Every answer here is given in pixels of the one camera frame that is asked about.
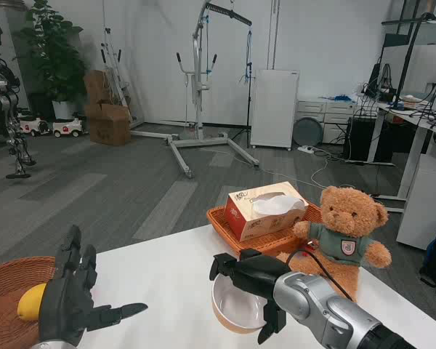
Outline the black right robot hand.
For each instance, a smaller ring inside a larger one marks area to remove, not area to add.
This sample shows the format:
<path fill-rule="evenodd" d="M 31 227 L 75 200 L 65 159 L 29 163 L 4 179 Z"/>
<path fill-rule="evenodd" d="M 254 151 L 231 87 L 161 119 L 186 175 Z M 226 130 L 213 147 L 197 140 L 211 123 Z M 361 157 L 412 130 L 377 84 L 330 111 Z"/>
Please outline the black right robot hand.
<path fill-rule="evenodd" d="M 239 259 L 228 253 L 214 255 L 209 280 L 214 281 L 218 275 L 228 276 L 233 286 L 267 300 L 263 307 L 266 324 L 257 339 L 261 345 L 286 325 L 286 312 L 277 305 L 273 292 L 278 278 L 290 271 L 287 264 L 275 257 L 255 249 L 243 249 Z"/>

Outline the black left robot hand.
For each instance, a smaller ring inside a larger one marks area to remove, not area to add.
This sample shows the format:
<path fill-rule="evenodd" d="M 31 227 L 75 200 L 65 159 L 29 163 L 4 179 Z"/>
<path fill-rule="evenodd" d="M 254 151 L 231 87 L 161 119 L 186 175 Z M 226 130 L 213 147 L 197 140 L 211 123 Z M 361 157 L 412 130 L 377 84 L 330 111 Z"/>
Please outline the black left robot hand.
<path fill-rule="evenodd" d="M 54 275 L 44 288 L 35 348 L 77 348 L 85 332 L 115 326 L 148 309 L 141 302 L 96 307 L 91 293 L 96 267 L 96 249 L 90 244 L 82 252 L 81 230 L 72 225 L 55 255 Z"/>

